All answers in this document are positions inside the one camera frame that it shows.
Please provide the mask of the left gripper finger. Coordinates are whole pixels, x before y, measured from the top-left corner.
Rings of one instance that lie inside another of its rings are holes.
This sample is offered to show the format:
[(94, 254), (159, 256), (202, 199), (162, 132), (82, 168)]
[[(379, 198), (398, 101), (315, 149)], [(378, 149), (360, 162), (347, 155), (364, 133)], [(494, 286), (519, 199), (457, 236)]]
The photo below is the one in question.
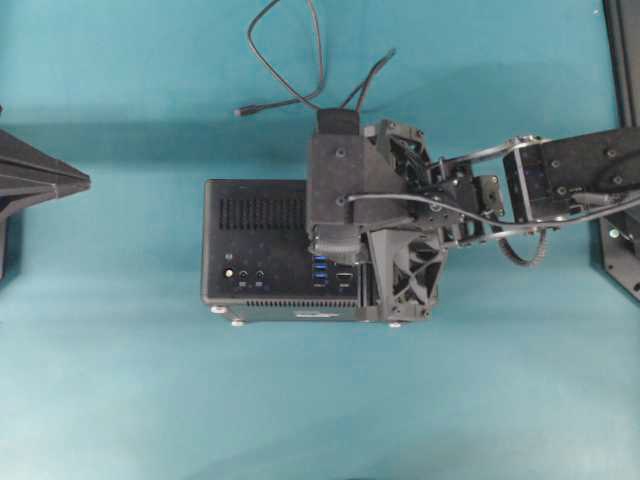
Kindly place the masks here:
[(48, 187), (38, 193), (13, 193), (1, 195), (1, 219), (6, 220), (21, 210), (47, 201), (62, 199), (76, 193), (88, 191), (90, 182), (78, 184), (57, 185)]
[(1, 131), (2, 193), (77, 193), (90, 186), (80, 170)]

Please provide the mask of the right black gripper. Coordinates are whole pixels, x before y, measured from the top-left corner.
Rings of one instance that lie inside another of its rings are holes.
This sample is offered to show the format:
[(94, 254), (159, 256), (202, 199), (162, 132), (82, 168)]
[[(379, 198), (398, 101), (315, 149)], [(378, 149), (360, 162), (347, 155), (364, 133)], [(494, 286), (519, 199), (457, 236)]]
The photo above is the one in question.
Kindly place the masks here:
[[(408, 201), (413, 225), (424, 231), (383, 229), (363, 236), (359, 320), (426, 320), (438, 300), (445, 266), (444, 242), (467, 245), (480, 240), (500, 216), (499, 181), (476, 176), (471, 163), (447, 165), (430, 159), (421, 130), (391, 120), (362, 129), (364, 137), (406, 182), (405, 192), (434, 200)], [(361, 234), (353, 225), (314, 225), (309, 251), (335, 263), (356, 263)]]

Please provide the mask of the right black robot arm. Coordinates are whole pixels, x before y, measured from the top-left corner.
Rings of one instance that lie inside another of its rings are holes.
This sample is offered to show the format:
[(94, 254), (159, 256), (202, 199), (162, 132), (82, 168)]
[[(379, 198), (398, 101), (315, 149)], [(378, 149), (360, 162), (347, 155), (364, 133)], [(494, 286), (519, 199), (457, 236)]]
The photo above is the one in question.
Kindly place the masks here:
[(423, 133), (384, 120), (362, 129), (320, 127), (306, 186), (310, 252), (355, 267), (358, 316), (398, 325), (426, 319), (452, 248), (508, 242), (618, 215), (639, 204), (639, 132), (621, 128), (549, 140), (513, 137), (468, 155), (432, 160)]

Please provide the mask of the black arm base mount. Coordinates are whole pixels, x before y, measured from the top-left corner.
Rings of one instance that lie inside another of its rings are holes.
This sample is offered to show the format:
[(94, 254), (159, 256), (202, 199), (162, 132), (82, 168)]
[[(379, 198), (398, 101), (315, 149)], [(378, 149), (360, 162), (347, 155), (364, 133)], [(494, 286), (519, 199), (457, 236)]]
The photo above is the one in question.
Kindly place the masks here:
[(636, 302), (639, 301), (639, 208), (599, 221), (603, 268)]

